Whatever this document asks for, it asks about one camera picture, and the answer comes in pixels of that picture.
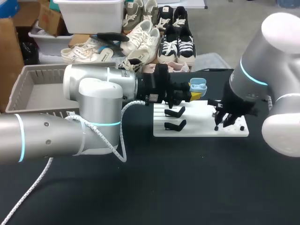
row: white plastic bin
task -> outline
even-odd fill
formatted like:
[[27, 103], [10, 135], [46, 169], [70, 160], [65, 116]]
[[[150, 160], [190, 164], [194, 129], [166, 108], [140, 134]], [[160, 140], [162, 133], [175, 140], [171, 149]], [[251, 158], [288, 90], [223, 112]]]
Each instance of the white plastic bin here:
[[39, 47], [39, 51], [43, 55], [58, 55], [64, 48], [69, 48], [69, 43], [74, 35], [71, 36], [57, 36], [39, 35], [37, 29], [32, 29], [28, 33], [29, 37], [33, 38]]
[[72, 34], [97, 34], [122, 30], [124, 0], [53, 0], [60, 7]]

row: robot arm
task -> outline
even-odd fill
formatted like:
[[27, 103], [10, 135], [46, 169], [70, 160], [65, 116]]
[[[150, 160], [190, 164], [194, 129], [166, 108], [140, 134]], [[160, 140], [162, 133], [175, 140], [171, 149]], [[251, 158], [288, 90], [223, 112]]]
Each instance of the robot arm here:
[[[153, 74], [139, 78], [126, 70], [69, 65], [63, 80], [65, 97], [79, 103], [80, 116], [96, 126], [114, 149], [119, 144], [123, 101], [164, 100], [172, 107], [182, 100], [200, 97], [200, 93], [190, 92], [189, 88], [187, 82], [171, 82], [167, 65], [158, 65]], [[15, 114], [0, 116], [0, 124], [0, 163], [112, 152], [104, 139], [80, 121], [48, 114]]]
[[262, 135], [276, 151], [300, 157], [300, 18], [276, 13], [267, 17], [243, 54], [224, 97], [217, 105], [218, 125], [245, 114], [255, 115], [255, 102], [274, 96], [273, 108], [262, 126]]

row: white board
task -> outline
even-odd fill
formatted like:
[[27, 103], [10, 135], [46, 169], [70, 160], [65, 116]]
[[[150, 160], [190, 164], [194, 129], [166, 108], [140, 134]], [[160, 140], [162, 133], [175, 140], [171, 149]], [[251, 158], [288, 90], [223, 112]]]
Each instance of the white board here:
[[[212, 113], [216, 110], [213, 106], [207, 105], [207, 101], [182, 102], [171, 110], [178, 112], [183, 106], [186, 108], [185, 112], [180, 118], [175, 118], [165, 116], [165, 109], [169, 109], [169, 106], [164, 102], [154, 104], [153, 135], [155, 137], [247, 137], [249, 135], [244, 116], [239, 117], [234, 125], [225, 128], [223, 124], [219, 124], [219, 130], [215, 131], [216, 124]], [[182, 131], [165, 129], [165, 122], [179, 125], [183, 120], [186, 120], [187, 124]]]

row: floor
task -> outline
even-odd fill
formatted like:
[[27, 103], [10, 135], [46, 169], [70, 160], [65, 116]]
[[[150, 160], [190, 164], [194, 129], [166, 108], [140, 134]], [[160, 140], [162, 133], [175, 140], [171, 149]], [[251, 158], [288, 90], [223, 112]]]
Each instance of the floor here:
[[275, 0], [206, 1], [208, 9], [187, 10], [197, 54], [218, 53], [232, 67], [268, 15], [290, 12], [300, 16], [299, 8], [281, 8]]

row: pink shoe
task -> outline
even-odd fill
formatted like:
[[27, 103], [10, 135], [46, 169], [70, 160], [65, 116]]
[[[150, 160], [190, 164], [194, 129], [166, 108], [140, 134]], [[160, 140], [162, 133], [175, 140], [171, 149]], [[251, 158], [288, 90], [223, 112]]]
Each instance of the pink shoe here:
[[[189, 67], [187, 63], [177, 63], [177, 62], [168, 62], [169, 73], [186, 73], [189, 72]], [[154, 73], [156, 64], [148, 64], [142, 68], [143, 73], [152, 74]]]
[[189, 72], [189, 67], [187, 63], [177, 63], [177, 62], [168, 62], [167, 63], [170, 73], [187, 73]]

